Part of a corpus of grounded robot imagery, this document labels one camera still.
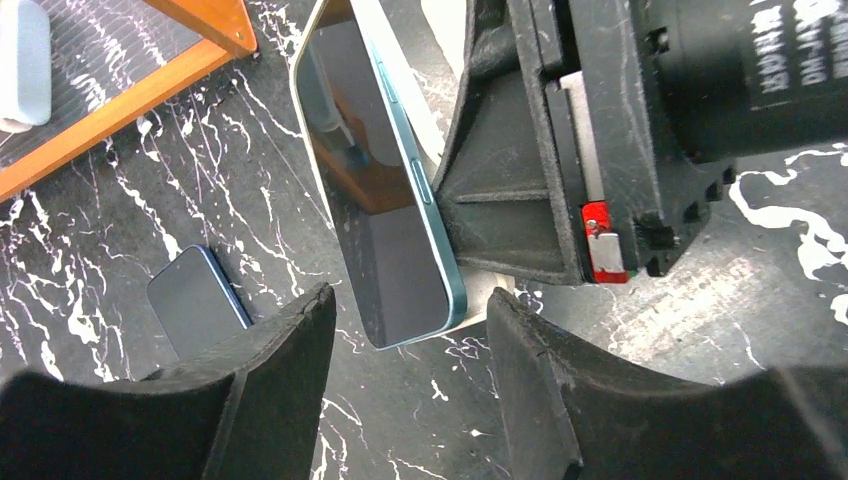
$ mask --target black marble surface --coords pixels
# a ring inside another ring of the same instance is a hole
[[[314,0],[246,3],[258,55],[0,204],[0,377],[29,364],[97,383],[172,361],[145,286],[206,243],[257,320],[315,282],[337,289],[313,479],[509,478],[483,326],[382,353],[362,335],[288,83]],[[610,351],[708,383],[843,363],[848,148],[787,156],[742,161],[758,173],[742,174],[669,277],[518,293]]]

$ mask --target wooden stick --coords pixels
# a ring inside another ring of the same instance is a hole
[[[106,105],[0,170],[0,201],[44,178],[232,58],[212,41],[201,40]]]
[[[234,57],[246,57],[258,48],[243,0],[144,1]]]

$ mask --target white object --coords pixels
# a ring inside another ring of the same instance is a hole
[[[50,120],[50,19],[31,0],[0,1],[0,130]]]
[[[421,0],[421,10],[453,75],[459,79],[465,60],[465,10],[462,0]]]

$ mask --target teal smartphone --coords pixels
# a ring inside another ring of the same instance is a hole
[[[202,245],[189,246],[153,277],[147,300],[182,360],[251,325],[212,251]]]
[[[295,101],[365,335],[378,349],[459,326],[465,285],[421,163],[377,0],[316,7],[292,69]]]

